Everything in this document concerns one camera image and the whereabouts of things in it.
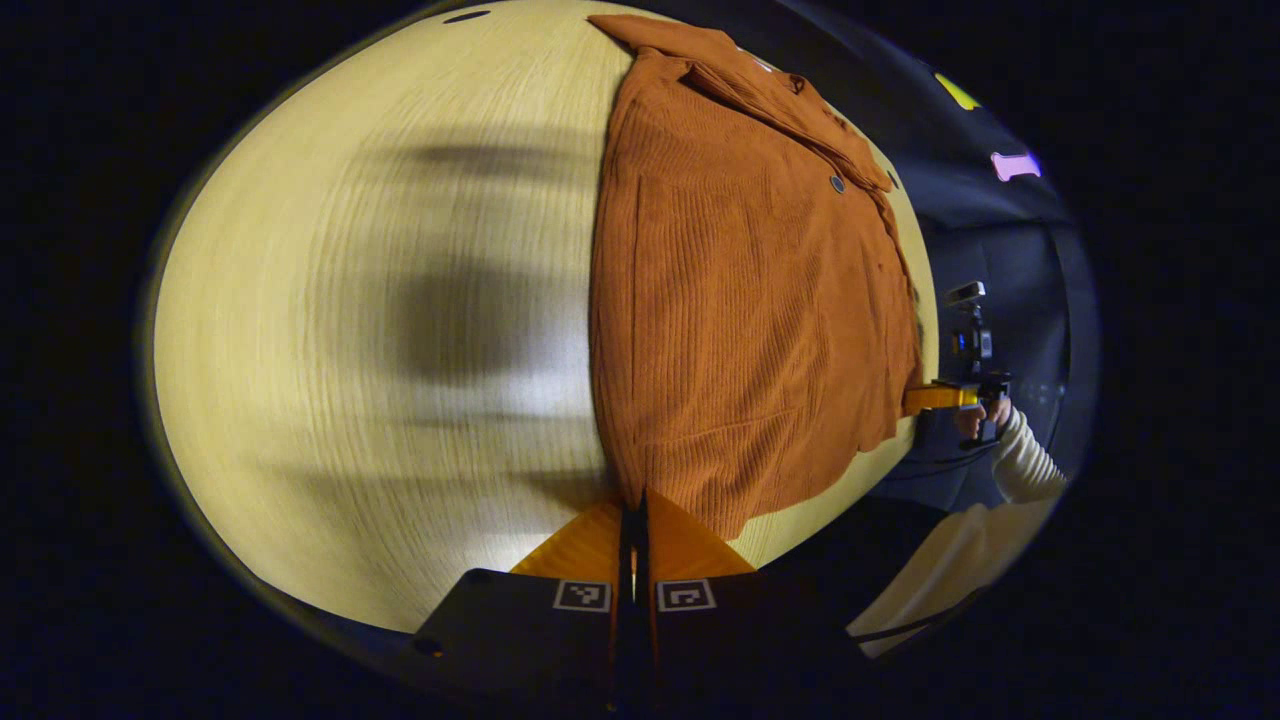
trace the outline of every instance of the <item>person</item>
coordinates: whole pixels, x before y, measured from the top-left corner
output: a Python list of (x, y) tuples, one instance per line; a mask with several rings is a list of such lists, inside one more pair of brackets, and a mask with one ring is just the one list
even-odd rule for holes
[[(1004, 397), (988, 418), (978, 406), (956, 413), (955, 424), (978, 437), (980, 420), (996, 423), (992, 475), (1007, 503), (973, 505), (942, 519), (924, 538), (888, 587), (846, 628), (855, 638), (909, 625), (956, 606), (996, 582), (1012, 565), (1053, 511), (1068, 478), (1036, 441), (1027, 416)], [(919, 630), (861, 643), (878, 657)]]

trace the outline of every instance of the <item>dark background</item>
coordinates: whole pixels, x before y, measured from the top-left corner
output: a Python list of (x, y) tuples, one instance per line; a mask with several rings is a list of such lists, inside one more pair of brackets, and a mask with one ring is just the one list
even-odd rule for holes
[[(1106, 370), (1093, 460), (1027, 561), (849, 715), (1275, 712), (1272, 5), (855, 9), (1037, 150), (1084, 227)], [(4, 10), (19, 126), (6, 715), (435, 714), (216, 565), (161, 484), (132, 384), (146, 254), (188, 177), (294, 79), (419, 8)]]

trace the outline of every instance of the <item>shirt sleeve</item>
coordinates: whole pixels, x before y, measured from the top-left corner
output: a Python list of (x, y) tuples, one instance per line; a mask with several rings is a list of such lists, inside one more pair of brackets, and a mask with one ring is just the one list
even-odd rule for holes
[(1048, 452), (1036, 442), (1027, 415), (1016, 407), (992, 451), (992, 474), (1009, 502), (1034, 502), (1059, 497), (1066, 489), (1062, 475)]

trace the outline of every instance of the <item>ribbed orange fabric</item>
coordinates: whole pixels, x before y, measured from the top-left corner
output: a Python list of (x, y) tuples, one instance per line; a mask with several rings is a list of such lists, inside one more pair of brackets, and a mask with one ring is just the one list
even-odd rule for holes
[(920, 382), (890, 179), (813, 86), (723, 32), (590, 22), (636, 50), (593, 250), (600, 437), (628, 502), (652, 487), (730, 539), (893, 437)]

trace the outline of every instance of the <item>wooden table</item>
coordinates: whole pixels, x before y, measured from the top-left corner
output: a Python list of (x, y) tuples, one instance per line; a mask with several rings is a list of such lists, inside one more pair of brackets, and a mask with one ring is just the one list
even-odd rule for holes
[[(508, 570), (608, 489), (588, 283), (632, 58), (585, 18), (640, 12), (481, 9), (398, 29), (252, 124), (174, 224), (148, 333), (159, 425), (232, 552), (298, 600), (406, 632), (462, 571)], [(929, 379), (932, 275), (905, 192), (890, 197)], [(758, 566), (781, 555), (911, 430), (731, 544)]]

